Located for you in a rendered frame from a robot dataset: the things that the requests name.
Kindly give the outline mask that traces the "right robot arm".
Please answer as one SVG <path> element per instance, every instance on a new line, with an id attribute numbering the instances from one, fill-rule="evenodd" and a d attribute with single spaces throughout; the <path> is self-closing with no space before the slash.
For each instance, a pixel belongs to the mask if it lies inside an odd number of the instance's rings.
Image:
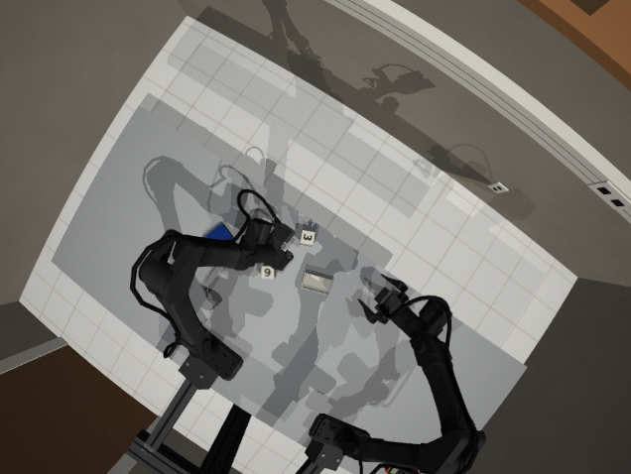
<path id="1" fill-rule="evenodd" d="M 443 436 L 421 444 L 383 441 L 323 417 L 313 438 L 339 447 L 343 455 L 354 460 L 408 467 L 424 474 L 457 474 L 472 455 L 473 429 L 444 358 L 445 343 L 438 339 L 447 323 L 445 307 L 429 299 L 419 316 L 405 322 L 403 331 L 412 338 L 410 343 L 418 366 L 422 367 L 430 384 Z"/>

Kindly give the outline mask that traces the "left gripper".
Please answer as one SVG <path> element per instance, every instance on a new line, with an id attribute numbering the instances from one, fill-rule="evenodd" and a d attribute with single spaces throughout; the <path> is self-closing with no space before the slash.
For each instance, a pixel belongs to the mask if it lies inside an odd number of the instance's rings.
<path id="1" fill-rule="evenodd" d="M 278 221 L 275 221 L 273 227 L 275 229 L 270 233 L 267 243 L 262 245 L 265 248 L 266 256 L 261 263 L 268 264 L 274 270 L 283 271 L 295 257 L 289 250 L 285 252 L 281 249 L 282 244 L 291 235 L 291 232 Z"/>

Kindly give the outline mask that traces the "beige number cube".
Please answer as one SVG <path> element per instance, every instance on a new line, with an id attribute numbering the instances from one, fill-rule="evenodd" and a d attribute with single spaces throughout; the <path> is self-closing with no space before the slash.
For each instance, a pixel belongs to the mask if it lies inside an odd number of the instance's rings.
<path id="1" fill-rule="evenodd" d="M 315 241 L 316 233 L 313 231 L 303 230 L 301 243 L 313 245 Z"/>
<path id="2" fill-rule="evenodd" d="M 275 279 L 276 271 L 268 265 L 261 266 L 261 279 Z"/>

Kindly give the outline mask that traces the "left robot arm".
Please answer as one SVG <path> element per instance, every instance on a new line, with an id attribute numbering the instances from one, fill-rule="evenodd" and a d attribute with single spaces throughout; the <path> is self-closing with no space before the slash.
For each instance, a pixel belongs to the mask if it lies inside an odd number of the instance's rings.
<path id="1" fill-rule="evenodd" d="M 223 379 L 231 376 L 240 360 L 212 338 L 199 321 L 189 299 L 189 288 L 198 267 L 245 271 L 255 263 L 263 262 L 266 251 L 262 244 L 267 243 L 272 223 L 251 219 L 239 244 L 169 240 L 152 249 L 139 268 L 139 279 L 155 295 L 179 330 L 179 342 L 189 349 L 191 357 L 202 360 Z M 175 242 L 172 254 L 175 261 L 170 264 L 168 260 Z"/>

